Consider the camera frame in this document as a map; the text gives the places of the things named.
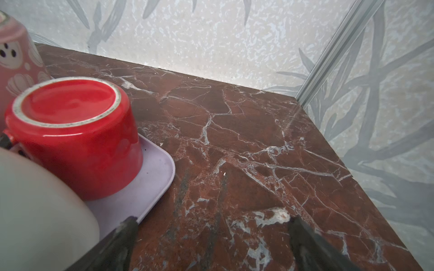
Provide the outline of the white mug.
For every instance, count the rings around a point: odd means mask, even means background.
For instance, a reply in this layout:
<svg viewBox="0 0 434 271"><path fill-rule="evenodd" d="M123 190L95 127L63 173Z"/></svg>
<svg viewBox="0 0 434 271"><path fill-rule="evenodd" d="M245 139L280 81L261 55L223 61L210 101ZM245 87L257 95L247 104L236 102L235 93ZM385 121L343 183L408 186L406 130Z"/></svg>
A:
<svg viewBox="0 0 434 271"><path fill-rule="evenodd" d="M66 184L1 150L1 270L64 271L98 242L95 216Z"/></svg>

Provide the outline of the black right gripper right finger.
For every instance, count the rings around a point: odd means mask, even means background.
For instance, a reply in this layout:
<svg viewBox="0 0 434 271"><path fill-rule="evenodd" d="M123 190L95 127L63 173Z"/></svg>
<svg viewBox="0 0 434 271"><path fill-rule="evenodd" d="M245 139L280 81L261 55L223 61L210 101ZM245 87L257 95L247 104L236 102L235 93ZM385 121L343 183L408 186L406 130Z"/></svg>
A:
<svg viewBox="0 0 434 271"><path fill-rule="evenodd" d="M290 248L299 271L359 270L359 267L317 234L300 216L290 218L288 231Z"/></svg>

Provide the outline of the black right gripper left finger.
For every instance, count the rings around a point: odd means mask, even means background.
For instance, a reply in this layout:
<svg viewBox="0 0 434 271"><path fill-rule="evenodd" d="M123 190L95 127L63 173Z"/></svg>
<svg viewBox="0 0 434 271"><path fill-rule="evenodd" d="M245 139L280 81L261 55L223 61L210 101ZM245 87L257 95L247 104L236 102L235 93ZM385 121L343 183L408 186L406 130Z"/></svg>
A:
<svg viewBox="0 0 434 271"><path fill-rule="evenodd" d="M130 216L97 243L68 271L127 271L130 268L139 224Z"/></svg>

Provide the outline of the pink patterned mug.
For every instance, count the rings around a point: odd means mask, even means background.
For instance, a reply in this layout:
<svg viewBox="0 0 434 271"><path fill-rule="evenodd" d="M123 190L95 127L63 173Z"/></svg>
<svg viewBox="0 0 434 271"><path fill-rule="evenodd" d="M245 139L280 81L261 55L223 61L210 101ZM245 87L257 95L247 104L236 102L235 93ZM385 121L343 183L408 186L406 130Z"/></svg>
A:
<svg viewBox="0 0 434 271"><path fill-rule="evenodd" d="M1 130L5 110L23 91L52 79L26 27L1 12Z"/></svg>

